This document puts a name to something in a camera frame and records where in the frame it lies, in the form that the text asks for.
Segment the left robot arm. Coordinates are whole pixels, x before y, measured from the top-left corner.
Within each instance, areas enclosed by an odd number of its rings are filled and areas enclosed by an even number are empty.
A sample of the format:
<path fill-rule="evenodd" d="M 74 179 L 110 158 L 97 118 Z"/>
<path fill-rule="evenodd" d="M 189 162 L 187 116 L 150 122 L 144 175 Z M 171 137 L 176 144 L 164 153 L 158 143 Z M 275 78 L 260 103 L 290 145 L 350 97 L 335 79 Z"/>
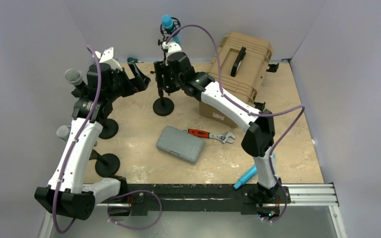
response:
<path fill-rule="evenodd" d="M 96 204 L 108 198 L 116 203 L 127 199 L 128 189 L 122 186 L 125 180 L 116 176 L 119 158 L 99 154 L 94 147 L 98 138 L 109 139 L 118 132 L 117 122 L 109 118 L 113 102 L 146 90 L 150 83 L 134 62 L 128 66 L 133 78 L 120 65 L 108 62 L 91 65 L 86 76 L 73 68 L 65 72 L 76 98 L 71 124 L 61 136 L 66 146 L 51 179 L 34 194 L 49 213 L 86 220 Z"/>

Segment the black round-base shock mount stand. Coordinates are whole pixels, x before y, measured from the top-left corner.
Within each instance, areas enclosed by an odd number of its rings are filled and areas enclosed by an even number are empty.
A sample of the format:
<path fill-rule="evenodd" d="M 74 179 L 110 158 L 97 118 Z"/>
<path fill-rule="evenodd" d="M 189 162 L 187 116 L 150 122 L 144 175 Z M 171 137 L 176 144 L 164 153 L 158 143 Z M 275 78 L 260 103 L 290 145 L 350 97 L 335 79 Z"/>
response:
<path fill-rule="evenodd" d="M 153 103 L 153 111 L 158 116 L 168 116 L 170 115 L 174 110 L 174 103 L 171 99 L 164 97 L 164 90 L 159 89 L 158 90 L 158 96 L 159 98 L 156 99 Z"/>

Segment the blue microphone with pink band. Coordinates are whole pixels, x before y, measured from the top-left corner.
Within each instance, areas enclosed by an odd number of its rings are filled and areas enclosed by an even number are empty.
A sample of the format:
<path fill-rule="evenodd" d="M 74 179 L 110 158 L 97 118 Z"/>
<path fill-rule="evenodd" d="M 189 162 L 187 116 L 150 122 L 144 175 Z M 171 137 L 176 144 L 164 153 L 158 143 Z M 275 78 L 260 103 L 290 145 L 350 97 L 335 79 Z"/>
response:
<path fill-rule="evenodd" d="M 238 178 L 233 185 L 234 189 L 238 189 L 247 184 L 253 177 L 257 176 L 258 183 L 266 188 L 272 188 L 276 184 L 274 177 L 275 172 L 270 168 L 268 155 L 261 157 L 261 161 L 255 162 L 242 176 Z"/>

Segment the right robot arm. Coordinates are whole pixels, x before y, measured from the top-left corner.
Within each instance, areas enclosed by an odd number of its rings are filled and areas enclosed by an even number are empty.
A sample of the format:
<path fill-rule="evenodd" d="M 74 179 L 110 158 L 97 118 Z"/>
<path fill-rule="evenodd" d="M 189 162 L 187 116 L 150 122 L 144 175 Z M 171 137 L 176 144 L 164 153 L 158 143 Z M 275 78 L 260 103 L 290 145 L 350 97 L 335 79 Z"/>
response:
<path fill-rule="evenodd" d="M 160 94 L 183 90 L 186 95 L 222 112 L 245 132 L 241 146 L 253 157 L 257 169 L 255 194 L 266 202 L 276 198 L 280 179 L 272 158 L 275 127 L 271 111 L 260 112 L 228 93 L 208 73 L 197 72 L 183 52 L 173 53 L 153 65 Z"/>

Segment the black tripod shock mount stand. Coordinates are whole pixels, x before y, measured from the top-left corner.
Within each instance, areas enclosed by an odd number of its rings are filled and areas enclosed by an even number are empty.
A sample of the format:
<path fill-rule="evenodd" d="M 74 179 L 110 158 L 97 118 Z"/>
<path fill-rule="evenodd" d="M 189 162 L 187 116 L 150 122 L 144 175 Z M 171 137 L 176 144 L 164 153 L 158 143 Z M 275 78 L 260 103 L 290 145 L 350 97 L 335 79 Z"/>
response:
<path fill-rule="evenodd" d="M 177 18 L 171 17 L 170 15 L 162 16 L 160 32 L 163 38 L 158 40 L 158 45 L 163 50 L 165 65 L 168 65 L 168 56 L 182 51 L 181 41 L 177 35 L 174 35 L 174 32 L 176 32 L 180 27 L 181 23 Z"/>

